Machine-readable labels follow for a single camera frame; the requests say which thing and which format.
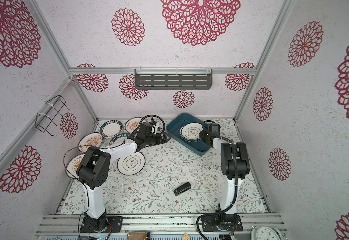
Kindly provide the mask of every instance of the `plate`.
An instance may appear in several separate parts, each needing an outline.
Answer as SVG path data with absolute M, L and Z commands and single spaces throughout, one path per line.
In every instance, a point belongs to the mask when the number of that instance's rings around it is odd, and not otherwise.
M 139 173 L 145 165 L 145 157 L 140 152 L 134 152 L 120 157 L 117 168 L 124 175 Z
M 71 175 L 72 177 L 78 178 L 76 171 L 82 159 L 84 158 L 84 156 L 85 156 L 85 153 L 75 156 L 72 160 L 69 161 L 68 165 L 66 166 L 66 169 L 68 170 L 69 175 Z
M 117 120 L 109 120 L 104 122 L 100 127 L 100 133 L 104 137 L 113 137 L 121 132 L 123 124 Z
M 201 138 L 199 133 L 202 131 L 202 125 L 196 122 L 189 123 L 180 129 L 180 136 L 187 142 L 196 142 Z
M 103 136 L 99 132 L 92 132 L 81 139 L 78 143 L 79 146 L 84 145 L 92 145 L 92 146 L 100 146 L 103 141 Z M 80 152 L 86 152 L 90 146 L 79 147 L 78 150 Z
M 127 138 L 129 135 L 130 135 L 129 133 L 121 133 L 121 134 L 119 134 L 119 135 L 114 136 L 114 137 L 110 140 L 109 146 L 114 145 L 114 147 L 115 147 L 115 146 L 121 145 L 121 143 L 123 143 L 123 141 L 126 140 L 126 138 Z
M 140 121 L 142 118 L 132 118 L 129 119 L 126 123 L 125 123 L 125 130 L 129 133 L 132 133 L 139 125 L 140 125 Z

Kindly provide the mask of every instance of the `white clock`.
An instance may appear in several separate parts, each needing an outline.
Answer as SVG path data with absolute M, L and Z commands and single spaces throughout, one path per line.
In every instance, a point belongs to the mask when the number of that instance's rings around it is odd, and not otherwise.
M 283 240 L 285 238 L 277 228 L 257 226 L 250 233 L 251 240 Z

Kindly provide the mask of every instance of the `floral tablecloth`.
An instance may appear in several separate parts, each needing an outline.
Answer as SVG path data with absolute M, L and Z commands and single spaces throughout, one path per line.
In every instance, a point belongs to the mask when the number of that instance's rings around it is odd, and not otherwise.
M 106 120 L 98 122 L 96 132 Z M 239 140 L 232 119 L 218 119 L 223 136 Z M 105 139 L 101 146 L 108 146 Z M 117 161 L 110 164 L 104 183 L 103 200 L 108 214 L 159 214 L 214 212 L 220 202 L 224 176 L 220 169 L 220 152 L 211 148 L 198 156 L 171 139 L 166 144 L 146 147 L 140 151 L 145 157 L 142 171 L 132 176 L 117 170 Z M 173 190 L 185 182 L 191 190 L 175 196 Z M 249 173 L 239 190 L 237 212 L 267 212 Z M 60 214 L 81 214 L 87 203 L 82 184 L 74 180 L 63 202 Z

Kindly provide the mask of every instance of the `clock face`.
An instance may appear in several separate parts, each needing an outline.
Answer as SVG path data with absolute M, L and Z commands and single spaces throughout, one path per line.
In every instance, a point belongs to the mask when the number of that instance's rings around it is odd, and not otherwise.
M 256 231 L 257 240 L 280 240 L 277 233 L 268 227 L 260 227 Z

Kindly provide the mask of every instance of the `blue plastic bin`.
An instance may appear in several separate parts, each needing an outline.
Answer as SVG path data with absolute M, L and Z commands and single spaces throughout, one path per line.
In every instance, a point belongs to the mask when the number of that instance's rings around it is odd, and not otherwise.
M 202 140 L 199 140 L 197 142 L 187 142 L 182 139 L 180 136 L 180 129 L 187 125 L 188 123 L 197 122 L 199 124 L 202 124 L 203 121 L 200 119 L 190 115 L 189 113 L 181 113 L 178 115 L 173 121 L 171 121 L 166 130 L 168 134 L 173 137 L 177 142 L 181 143 L 191 151 L 195 152 L 197 155 L 204 155 L 206 151 L 209 150 L 209 146 Z

